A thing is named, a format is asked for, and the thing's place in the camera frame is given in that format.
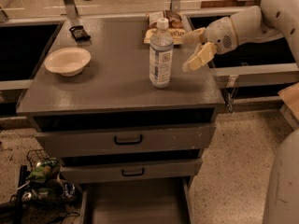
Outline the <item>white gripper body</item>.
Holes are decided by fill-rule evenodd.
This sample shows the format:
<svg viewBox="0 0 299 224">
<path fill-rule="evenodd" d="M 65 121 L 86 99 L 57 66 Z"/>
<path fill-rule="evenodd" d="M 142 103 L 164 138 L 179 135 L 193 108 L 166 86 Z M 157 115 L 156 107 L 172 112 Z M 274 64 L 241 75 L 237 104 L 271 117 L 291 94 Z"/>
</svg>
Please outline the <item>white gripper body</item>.
<svg viewBox="0 0 299 224">
<path fill-rule="evenodd" d="M 232 19 L 223 17 L 210 23 L 206 28 L 206 39 L 217 46 L 218 54 L 235 50 L 238 43 Z"/>
</svg>

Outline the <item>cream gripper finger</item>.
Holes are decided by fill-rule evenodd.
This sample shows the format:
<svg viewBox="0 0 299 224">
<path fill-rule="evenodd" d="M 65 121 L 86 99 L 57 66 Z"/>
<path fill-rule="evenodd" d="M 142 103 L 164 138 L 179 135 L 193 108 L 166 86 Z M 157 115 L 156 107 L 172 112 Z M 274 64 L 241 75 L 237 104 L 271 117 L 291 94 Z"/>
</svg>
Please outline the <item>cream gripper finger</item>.
<svg viewBox="0 0 299 224">
<path fill-rule="evenodd" d="M 190 73 L 209 63 L 217 53 L 217 46 L 212 42 L 206 42 L 204 45 L 198 44 L 194 53 L 182 65 L 182 71 Z"/>
<path fill-rule="evenodd" d="M 204 44 L 206 43 L 206 29 L 195 29 L 184 34 L 180 39 L 183 44 Z"/>
</svg>

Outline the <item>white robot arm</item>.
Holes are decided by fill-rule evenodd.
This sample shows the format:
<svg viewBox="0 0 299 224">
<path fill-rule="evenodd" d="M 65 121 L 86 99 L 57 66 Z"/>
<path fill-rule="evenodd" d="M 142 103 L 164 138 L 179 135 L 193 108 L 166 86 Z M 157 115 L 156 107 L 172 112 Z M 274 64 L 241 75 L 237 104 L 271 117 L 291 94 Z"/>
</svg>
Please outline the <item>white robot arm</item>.
<svg viewBox="0 0 299 224">
<path fill-rule="evenodd" d="M 299 62 L 299 0 L 261 0 L 229 17 L 181 37 L 196 46 L 182 65 L 186 73 L 246 43 L 285 38 L 292 57 Z M 293 131 L 274 158 L 263 210 L 263 224 L 299 224 L 299 132 Z"/>
</svg>

